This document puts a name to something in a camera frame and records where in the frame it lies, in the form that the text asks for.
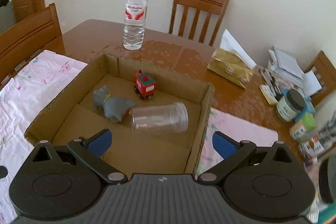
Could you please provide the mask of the green lid jar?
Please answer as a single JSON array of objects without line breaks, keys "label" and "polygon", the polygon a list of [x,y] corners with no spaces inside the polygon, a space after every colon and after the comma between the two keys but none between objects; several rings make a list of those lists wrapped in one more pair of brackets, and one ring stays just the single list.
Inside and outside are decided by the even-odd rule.
[{"label": "green lid jar", "polygon": [[289,130],[289,135],[293,140],[302,138],[306,133],[316,127],[313,114],[305,113]]}]

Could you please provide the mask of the gold tissue pack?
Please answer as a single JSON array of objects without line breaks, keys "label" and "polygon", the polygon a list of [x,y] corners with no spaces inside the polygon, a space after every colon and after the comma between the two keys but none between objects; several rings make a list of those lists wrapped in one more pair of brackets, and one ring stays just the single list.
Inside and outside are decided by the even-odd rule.
[{"label": "gold tissue pack", "polygon": [[225,30],[220,46],[211,56],[207,69],[246,89],[252,80],[256,65],[231,33]]}]

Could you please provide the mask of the glass jar black lid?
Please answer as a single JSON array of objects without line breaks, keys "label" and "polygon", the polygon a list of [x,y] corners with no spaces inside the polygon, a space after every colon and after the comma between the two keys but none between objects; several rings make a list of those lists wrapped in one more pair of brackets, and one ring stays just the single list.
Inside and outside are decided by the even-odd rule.
[{"label": "glass jar black lid", "polygon": [[301,93],[295,89],[289,89],[276,105],[277,115],[284,121],[290,122],[305,108],[306,103]]}]

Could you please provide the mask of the grey elephant toy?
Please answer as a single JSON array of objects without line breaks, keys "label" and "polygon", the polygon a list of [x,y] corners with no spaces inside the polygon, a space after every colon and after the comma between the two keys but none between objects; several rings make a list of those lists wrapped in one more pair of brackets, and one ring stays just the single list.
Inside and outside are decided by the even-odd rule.
[{"label": "grey elephant toy", "polygon": [[134,106],[130,99],[112,96],[106,85],[93,92],[93,109],[102,110],[104,117],[112,123],[122,122]]}]

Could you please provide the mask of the pink floral tablecloth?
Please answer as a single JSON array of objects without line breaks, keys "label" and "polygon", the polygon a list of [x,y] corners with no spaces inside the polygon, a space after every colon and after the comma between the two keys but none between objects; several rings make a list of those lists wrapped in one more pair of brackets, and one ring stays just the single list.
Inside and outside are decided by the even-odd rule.
[{"label": "pink floral tablecloth", "polygon": [[45,50],[30,61],[1,90],[1,223],[17,216],[9,198],[9,186],[33,149],[24,137],[26,129],[80,72],[86,63]]}]

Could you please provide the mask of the pens bundle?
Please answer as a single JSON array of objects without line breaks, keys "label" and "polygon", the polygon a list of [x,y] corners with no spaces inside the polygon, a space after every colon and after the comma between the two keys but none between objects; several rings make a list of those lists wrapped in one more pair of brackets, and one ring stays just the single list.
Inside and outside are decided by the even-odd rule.
[{"label": "pens bundle", "polygon": [[267,69],[259,69],[259,73],[265,82],[265,84],[260,85],[260,90],[268,104],[274,106],[282,97],[281,89]]}]

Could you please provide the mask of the wooden chair far left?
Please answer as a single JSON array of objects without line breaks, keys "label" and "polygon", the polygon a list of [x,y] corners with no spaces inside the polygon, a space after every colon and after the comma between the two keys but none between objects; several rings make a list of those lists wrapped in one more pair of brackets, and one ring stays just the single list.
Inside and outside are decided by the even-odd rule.
[{"label": "wooden chair far left", "polygon": [[1,80],[61,35],[54,3],[9,28],[1,34]]}]

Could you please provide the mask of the wooden chair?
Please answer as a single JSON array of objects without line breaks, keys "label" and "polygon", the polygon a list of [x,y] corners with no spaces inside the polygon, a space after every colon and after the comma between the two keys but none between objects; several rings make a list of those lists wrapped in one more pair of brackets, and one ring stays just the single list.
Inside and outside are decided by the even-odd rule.
[{"label": "wooden chair", "polygon": [[1,34],[1,80],[61,35],[54,3],[9,28]]},{"label": "wooden chair", "polygon": [[315,108],[335,92],[336,70],[324,51],[320,51],[304,72],[313,71],[322,89],[311,96],[311,102]]},{"label": "wooden chair", "polygon": [[181,22],[178,30],[179,37],[182,37],[185,33],[189,9],[195,10],[193,22],[188,35],[188,39],[190,40],[193,40],[195,37],[200,14],[202,12],[206,13],[205,21],[203,23],[202,30],[198,39],[198,42],[202,44],[205,42],[211,16],[216,15],[218,17],[217,22],[214,26],[214,30],[212,32],[209,41],[209,46],[212,47],[219,32],[219,28],[221,27],[229,2],[230,0],[173,0],[173,8],[171,12],[170,25],[169,25],[169,34],[172,34],[174,30],[174,22],[178,6],[183,7]]}]

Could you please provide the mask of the wooden chair far right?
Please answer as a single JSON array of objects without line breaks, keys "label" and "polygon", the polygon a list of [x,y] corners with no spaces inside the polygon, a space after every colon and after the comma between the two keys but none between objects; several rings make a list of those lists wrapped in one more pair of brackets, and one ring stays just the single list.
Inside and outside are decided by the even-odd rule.
[{"label": "wooden chair far right", "polygon": [[315,108],[335,92],[336,70],[324,51],[320,51],[304,72],[313,71],[322,89],[311,96],[311,102]]}]

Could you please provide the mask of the open cardboard box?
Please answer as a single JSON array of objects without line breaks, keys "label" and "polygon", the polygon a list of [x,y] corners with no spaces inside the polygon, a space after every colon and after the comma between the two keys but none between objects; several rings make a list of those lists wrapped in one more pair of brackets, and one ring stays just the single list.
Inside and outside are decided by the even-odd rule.
[{"label": "open cardboard box", "polygon": [[[154,96],[142,100],[134,92],[134,75],[142,70],[157,82]],[[106,85],[114,97],[136,106],[185,104],[188,129],[182,133],[134,132],[131,118],[112,123],[102,110],[93,109],[93,92]],[[47,140],[65,145],[80,136],[88,138],[102,129],[112,132],[112,146],[103,160],[131,176],[134,173],[195,173],[201,156],[214,86],[169,69],[141,61],[104,54],[88,64],[31,122],[25,138],[31,144]]]}]

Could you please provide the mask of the stack of papers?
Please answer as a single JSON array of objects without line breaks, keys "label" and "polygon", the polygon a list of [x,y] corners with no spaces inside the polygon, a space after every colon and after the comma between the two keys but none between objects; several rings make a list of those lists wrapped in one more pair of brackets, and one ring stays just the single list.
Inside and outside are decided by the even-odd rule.
[{"label": "stack of papers", "polygon": [[268,52],[272,60],[269,62],[270,70],[301,89],[306,97],[311,97],[322,90],[315,68],[303,72],[295,57],[289,53],[278,48]]}]

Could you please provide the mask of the clear plastic jar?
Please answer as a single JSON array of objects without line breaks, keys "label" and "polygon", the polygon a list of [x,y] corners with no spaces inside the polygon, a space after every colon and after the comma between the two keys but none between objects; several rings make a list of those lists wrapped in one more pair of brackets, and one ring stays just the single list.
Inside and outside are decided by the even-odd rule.
[{"label": "clear plastic jar", "polygon": [[135,107],[131,111],[131,125],[134,132],[182,133],[188,129],[189,116],[187,108],[182,102]]}]

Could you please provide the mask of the clear water bottle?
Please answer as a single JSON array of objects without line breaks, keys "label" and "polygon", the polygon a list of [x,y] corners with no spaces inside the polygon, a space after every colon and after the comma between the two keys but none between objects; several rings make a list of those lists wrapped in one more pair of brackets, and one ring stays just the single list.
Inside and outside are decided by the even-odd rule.
[{"label": "clear water bottle", "polygon": [[148,0],[126,0],[123,28],[123,46],[127,50],[139,50],[145,33]]}]

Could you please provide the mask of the wooden chair far middle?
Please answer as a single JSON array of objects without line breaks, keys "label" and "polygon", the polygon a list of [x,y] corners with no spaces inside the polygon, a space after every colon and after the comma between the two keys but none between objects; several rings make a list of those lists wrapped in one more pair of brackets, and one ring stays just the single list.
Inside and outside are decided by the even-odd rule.
[{"label": "wooden chair far middle", "polygon": [[195,37],[200,14],[202,12],[206,13],[205,21],[203,23],[202,30],[198,39],[198,42],[202,44],[205,42],[211,16],[216,15],[218,17],[217,22],[214,26],[214,30],[212,32],[209,41],[209,46],[212,47],[219,32],[219,28],[221,27],[229,2],[230,0],[173,0],[173,8],[171,12],[170,25],[169,25],[169,34],[172,34],[174,30],[174,22],[178,6],[183,7],[181,22],[178,30],[179,37],[182,37],[185,33],[189,9],[195,10],[193,22],[188,35],[188,39],[190,40],[193,40]]}]

